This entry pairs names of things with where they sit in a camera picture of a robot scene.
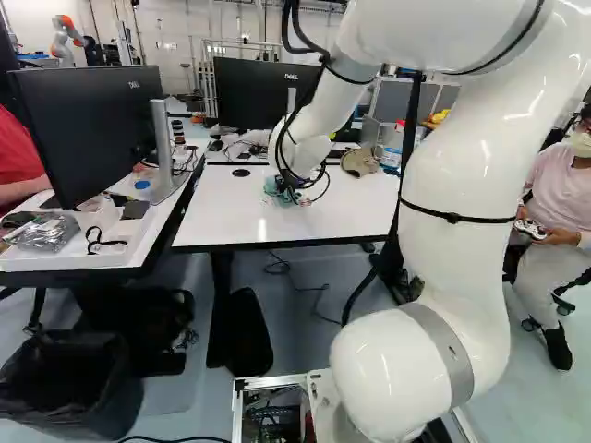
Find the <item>computer monitor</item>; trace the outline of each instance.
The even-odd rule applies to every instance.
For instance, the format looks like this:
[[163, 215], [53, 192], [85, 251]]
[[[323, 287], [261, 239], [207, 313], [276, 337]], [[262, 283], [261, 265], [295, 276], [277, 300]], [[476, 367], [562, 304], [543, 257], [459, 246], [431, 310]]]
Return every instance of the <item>computer monitor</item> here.
[[19, 117], [15, 100], [8, 82], [8, 71], [19, 69], [15, 48], [10, 40], [6, 24], [0, 14], [0, 104]]
[[157, 66], [23, 69], [9, 77], [63, 209], [114, 185], [156, 148]]
[[289, 90], [300, 100], [320, 74], [319, 66], [226, 57], [214, 57], [213, 67], [219, 124], [239, 129], [273, 129], [287, 114]]

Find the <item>white desk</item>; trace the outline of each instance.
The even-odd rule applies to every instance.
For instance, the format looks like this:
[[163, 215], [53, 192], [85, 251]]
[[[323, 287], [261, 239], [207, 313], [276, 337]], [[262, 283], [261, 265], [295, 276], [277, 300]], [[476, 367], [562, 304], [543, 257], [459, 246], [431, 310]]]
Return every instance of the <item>white desk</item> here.
[[[78, 232], [66, 245], [64, 249], [62, 249], [59, 253], [52, 255], [52, 257], [56, 258], [64, 258], [64, 257], [76, 257], [76, 261], [68, 261], [68, 262], [61, 262], [64, 264], [56, 264], [57, 260], [35, 260], [37, 253], [31, 252], [24, 252], [21, 251], [19, 257], [21, 259], [27, 259], [29, 265], [27, 266], [27, 271], [46, 271], [46, 270], [73, 270], [73, 269], [98, 269], [98, 268], [118, 268], [118, 269], [125, 269], [125, 268], [139, 268], [143, 265], [148, 253], [151, 250], [151, 247], [154, 245], [158, 235], [160, 234], [161, 230], [164, 227], [164, 224], [170, 217], [173, 209], [175, 208], [178, 199], [180, 199], [185, 187], [187, 186], [187, 180], [179, 189], [177, 189], [173, 195], [167, 198], [158, 206], [150, 206], [144, 218], [147, 220], [145, 225], [145, 230], [143, 231], [143, 235], [141, 239], [139, 239], [139, 243], [136, 245], [136, 248], [133, 252], [130, 253], [129, 258], [126, 263], [124, 264], [116, 264], [114, 266], [110, 265], [103, 265], [97, 266], [96, 265], [96, 257], [98, 256], [88, 256], [85, 255], [87, 241], [84, 237], [84, 233], [82, 231]], [[50, 198], [54, 194], [54, 191], [43, 191], [31, 198], [27, 201], [22, 203], [20, 206], [15, 208], [13, 212], [19, 212], [22, 210], [39, 210], [40, 205]]]
[[[357, 149], [357, 148], [359, 148], [359, 145], [357, 143], [341, 143], [341, 142], [335, 142], [335, 143], [332, 143], [332, 148], [334, 150], [345, 150], [347, 148]], [[269, 159], [267, 157], [267, 154], [261, 155], [259, 157], [254, 156], [254, 155], [251, 155], [247, 159], [236, 159], [236, 160], [233, 160], [232, 161], [224, 153], [223, 149], [222, 150], [218, 150], [218, 151], [209, 150], [209, 151], [207, 151], [205, 153], [205, 158], [207, 159], [207, 163], [258, 164], [258, 163], [267, 163], [267, 162], [269, 162]], [[329, 159], [329, 158], [326, 159], [326, 164], [340, 164], [340, 163], [341, 163], [341, 159]]]
[[[248, 177], [234, 177], [235, 169]], [[304, 245], [352, 244], [386, 238], [396, 207], [399, 179], [382, 171], [356, 179], [329, 166], [331, 186], [311, 207], [280, 207], [265, 195], [270, 166], [206, 164], [173, 249], [179, 252], [214, 249], [258, 249]], [[311, 198], [324, 179], [308, 190]]]
[[[205, 150], [207, 149], [207, 143], [203, 143], [204, 140], [191, 140], [192, 143], [198, 146], [195, 152], [195, 165], [199, 164], [199, 161]], [[175, 155], [176, 165], [180, 165], [185, 162], [190, 155], [190, 152], [183, 151], [177, 152]], [[192, 182], [191, 179], [187, 179], [185, 183], [177, 189], [173, 195], [167, 198], [165, 201], [157, 206], [150, 206], [142, 221], [138, 221], [139, 229], [141, 230], [141, 237], [138, 241], [133, 242], [133, 251], [129, 251], [129, 254], [125, 256], [125, 259], [121, 257], [100, 257], [100, 256], [88, 256], [86, 254], [87, 241], [84, 237], [83, 232], [77, 233], [68, 244], [55, 255], [43, 254], [44, 260], [36, 260], [39, 253], [31, 253], [26, 251], [6, 251], [5, 254], [11, 254], [11, 257], [20, 258], [26, 260], [25, 268], [22, 272], [43, 272], [43, 271], [76, 271], [76, 270], [95, 270], [95, 269], [137, 269], [141, 268], [148, 257], [152, 247], [158, 239], [164, 225], [171, 217], [179, 203], [179, 199], [183, 196], [187, 185]], [[132, 176], [129, 175], [120, 180], [115, 185], [109, 188], [112, 192], [117, 194], [131, 196], [133, 198], [141, 199], [140, 195], [137, 195], [137, 191], [133, 187]], [[39, 210], [40, 205], [53, 195], [54, 191], [48, 190], [43, 191], [31, 198], [27, 199], [21, 205], [16, 207], [11, 212], [19, 212], [23, 210]], [[72, 257], [74, 260], [64, 260], [64, 258]], [[13, 272], [20, 272], [19, 270], [12, 269]]]

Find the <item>person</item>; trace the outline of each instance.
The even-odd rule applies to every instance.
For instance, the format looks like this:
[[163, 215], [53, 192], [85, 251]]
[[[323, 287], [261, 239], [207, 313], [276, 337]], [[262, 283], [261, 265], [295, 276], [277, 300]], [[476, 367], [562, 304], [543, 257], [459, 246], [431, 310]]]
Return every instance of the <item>person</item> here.
[[0, 104], [0, 217], [51, 187], [29, 131]]
[[577, 279], [581, 284], [581, 276], [591, 268], [590, 133], [591, 105], [587, 105], [573, 135], [537, 156], [525, 183], [533, 197], [517, 212], [518, 219], [542, 225], [548, 237], [525, 250], [513, 289], [541, 325], [550, 361], [565, 371], [573, 365], [573, 354], [552, 292]]

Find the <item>game controller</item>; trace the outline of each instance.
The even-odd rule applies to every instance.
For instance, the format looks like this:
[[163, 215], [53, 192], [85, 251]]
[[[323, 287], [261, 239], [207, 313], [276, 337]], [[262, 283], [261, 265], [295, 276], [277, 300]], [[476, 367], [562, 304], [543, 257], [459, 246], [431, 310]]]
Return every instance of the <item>game controller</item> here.
[[514, 227], [519, 233], [526, 233], [538, 242], [548, 237], [548, 234], [544, 232], [544, 227], [533, 220], [516, 220]]

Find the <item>red shirt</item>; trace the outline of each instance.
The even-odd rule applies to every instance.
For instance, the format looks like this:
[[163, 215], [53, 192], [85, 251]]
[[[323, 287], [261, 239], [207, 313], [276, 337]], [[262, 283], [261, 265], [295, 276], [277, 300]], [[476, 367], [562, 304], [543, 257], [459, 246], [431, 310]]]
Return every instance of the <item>red shirt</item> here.
[[[0, 105], [0, 185], [31, 180], [44, 173], [29, 131]], [[0, 215], [15, 206], [0, 206]]]

